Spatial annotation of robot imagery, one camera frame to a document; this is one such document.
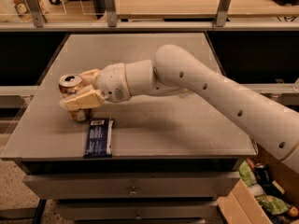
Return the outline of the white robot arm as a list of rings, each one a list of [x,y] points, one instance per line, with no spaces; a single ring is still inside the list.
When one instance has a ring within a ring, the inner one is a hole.
[[[151,60],[111,64],[70,78],[62,77],[61,82],[83,86],[59,102],[67,111],[96,108],[105,101],[124,102],[137,95],[192,91],[299,173],[299,113],[216,73],[181,47],[163,45]]]

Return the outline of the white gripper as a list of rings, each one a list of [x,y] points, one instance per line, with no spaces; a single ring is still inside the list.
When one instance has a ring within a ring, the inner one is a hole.
[[[111,103],[131,99],[125,74],[125,64],[116,63],[103,70],[92,69],[82,73],[87,85],[97,85],[100,90],[81,90],[79,93],[67,93],[59,101],[61,108],[67,111],[90,109],[100,106],[107,98]]]

